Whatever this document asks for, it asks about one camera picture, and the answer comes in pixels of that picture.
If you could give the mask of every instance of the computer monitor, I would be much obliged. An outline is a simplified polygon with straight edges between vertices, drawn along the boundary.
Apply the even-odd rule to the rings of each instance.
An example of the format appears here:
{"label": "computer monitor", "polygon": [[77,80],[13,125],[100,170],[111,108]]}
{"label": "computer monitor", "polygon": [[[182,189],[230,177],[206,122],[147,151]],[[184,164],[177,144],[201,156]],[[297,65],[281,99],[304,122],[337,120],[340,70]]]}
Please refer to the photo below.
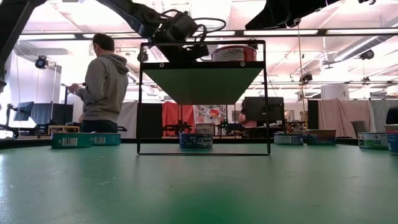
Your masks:
{"label": "computer monitor", "polygon": [[14,108],[14,121],[28,121],[32,113],[34,102],[18,103],[17,108]]}
{"label": "computer monitor", "polygon": [[285,106],[283,97],[268,97],[268,111],[264,97],[245,97],[244,109],[246,120],[248,121],[266,121],[267,112],[269,122],[284,121]]}

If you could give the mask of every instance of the red can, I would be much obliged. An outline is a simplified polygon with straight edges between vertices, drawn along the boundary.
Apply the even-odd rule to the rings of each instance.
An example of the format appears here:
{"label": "red can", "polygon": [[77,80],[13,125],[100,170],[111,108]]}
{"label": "red can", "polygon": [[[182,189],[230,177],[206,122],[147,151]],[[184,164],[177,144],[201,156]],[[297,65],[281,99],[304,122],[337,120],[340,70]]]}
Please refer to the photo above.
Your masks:
{"label": "red can", "polygon": [[215,50],[211,55],[213,62],[255,62],[257,51],[248,46],[231,45]]}

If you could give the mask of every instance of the colorful poster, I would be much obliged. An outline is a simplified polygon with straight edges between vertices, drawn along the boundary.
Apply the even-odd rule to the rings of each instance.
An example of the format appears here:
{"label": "colorful poster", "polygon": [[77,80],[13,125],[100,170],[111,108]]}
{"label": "colorful poster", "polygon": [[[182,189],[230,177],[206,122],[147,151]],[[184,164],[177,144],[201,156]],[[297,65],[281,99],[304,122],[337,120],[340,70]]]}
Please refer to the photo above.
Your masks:
{"label": "colorful poster", "polygon": [[218,125],[226,120],[226,105],[194,105],[195,124]]}

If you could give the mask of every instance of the shelf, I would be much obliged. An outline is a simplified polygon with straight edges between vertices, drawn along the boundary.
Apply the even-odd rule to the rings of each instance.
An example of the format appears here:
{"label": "shelf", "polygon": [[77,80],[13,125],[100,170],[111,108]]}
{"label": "shelf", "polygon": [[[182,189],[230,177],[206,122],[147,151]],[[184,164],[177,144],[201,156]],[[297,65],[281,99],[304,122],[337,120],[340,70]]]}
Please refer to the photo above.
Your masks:
{"label": "shelf", "polygon": [[233,105],[264,62],[143,63],[144,71],[180,105]]}

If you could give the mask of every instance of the green tabletop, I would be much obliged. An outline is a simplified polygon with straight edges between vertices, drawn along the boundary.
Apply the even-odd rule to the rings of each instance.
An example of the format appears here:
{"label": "green tabletop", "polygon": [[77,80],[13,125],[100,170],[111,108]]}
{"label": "green tabletop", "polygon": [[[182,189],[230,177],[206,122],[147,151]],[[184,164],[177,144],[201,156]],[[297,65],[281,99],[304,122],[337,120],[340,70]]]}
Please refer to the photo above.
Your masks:
{"label": "green tabletop", "polygon": [[0,151],[2,224],[396,223],[397,214],[398,157],[357,146],[272,146],[269,157],[137,156],[135,144]]}

